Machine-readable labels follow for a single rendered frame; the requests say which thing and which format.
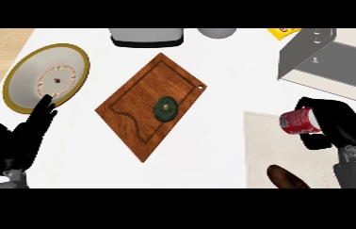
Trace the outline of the white plate with gold rim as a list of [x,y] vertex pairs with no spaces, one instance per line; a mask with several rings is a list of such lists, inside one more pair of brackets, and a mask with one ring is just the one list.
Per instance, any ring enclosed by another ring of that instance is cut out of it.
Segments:
[[3,101],[11,110],[30,114],[46,94],[61,106],[82,89],[89,69],[89,55],[77,45],[55,43],[35,50],[5,79]]

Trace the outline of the brown wooden cutting board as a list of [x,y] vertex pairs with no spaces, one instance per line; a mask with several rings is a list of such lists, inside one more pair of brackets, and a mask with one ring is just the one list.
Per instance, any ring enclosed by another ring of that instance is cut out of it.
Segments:
[[[207,86],[160,53],[97,108],[111,130],[145,162]],[[178,116],[163,123],[154,115],[157,101],[170,96]]]

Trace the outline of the yellow box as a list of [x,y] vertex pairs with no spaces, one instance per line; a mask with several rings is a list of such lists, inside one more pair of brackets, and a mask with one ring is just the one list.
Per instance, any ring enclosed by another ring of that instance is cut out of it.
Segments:
[[300,28],[269,28],[269,32],[275,38],[281,41],[289,35],[300,31]]

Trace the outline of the grey round object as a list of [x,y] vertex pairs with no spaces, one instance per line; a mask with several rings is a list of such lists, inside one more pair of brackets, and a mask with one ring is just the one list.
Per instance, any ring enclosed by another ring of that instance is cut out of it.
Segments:
[[235,28],[200,28],[200,32],[212,39],[225,39],[235,31]]

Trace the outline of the brown oval object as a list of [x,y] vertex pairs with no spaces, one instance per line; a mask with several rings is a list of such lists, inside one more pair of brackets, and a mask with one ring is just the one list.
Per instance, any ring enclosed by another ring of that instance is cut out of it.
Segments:
[[269,166],[268,176],[278,188],[309,188],[305,181],[278,165]]

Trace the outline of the dark green squash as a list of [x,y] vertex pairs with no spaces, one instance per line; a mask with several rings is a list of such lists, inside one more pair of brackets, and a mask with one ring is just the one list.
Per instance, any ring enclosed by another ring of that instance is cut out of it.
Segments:
[[163,96],[154,104],[154,116],[163,122],[170,122],[179,114],[179,104],[172,96]]

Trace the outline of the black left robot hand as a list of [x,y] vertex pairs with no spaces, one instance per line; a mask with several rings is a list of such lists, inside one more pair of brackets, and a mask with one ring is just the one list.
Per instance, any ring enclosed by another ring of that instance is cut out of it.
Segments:
[[29,120],[14,130],[0,123],[0,173],[27,171],[35,164],[43,137],[58,115],[52,100],[54,97],[46,94]]

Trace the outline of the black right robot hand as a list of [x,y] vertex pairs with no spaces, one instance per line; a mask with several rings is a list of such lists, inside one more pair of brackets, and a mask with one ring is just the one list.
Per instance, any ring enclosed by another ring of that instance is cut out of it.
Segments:
[[343,149],[356,146],[356,112],[342,101],[302,97],[296,109],[311,107],[321,127],[320,134],[302,134],[300,139],[309,150],[336,146]]

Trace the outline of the red can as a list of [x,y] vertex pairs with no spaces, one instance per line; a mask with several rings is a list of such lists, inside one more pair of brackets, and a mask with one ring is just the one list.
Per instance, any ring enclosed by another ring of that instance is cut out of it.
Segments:
[[280,126],[289,134],[320,133],[321,126],[314,113],[314,108],[305,107],[280,116]]

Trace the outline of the grey and black appliance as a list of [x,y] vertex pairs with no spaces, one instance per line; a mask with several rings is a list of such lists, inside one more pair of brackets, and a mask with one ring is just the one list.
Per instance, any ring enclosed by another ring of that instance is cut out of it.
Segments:
[[113,43],[122,47],[160,48],[184,43],[182,28],[111,28]]

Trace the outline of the beige placemat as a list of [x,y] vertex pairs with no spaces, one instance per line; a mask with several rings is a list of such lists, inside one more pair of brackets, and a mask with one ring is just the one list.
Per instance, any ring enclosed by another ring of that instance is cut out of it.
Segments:
[[334,174],[337,148],[308,150],[297,135],[289,135],[275,115],[246,112],[246,162],[250,188],[274,188],[268,168],[278,165],[311,188],[340,188]]

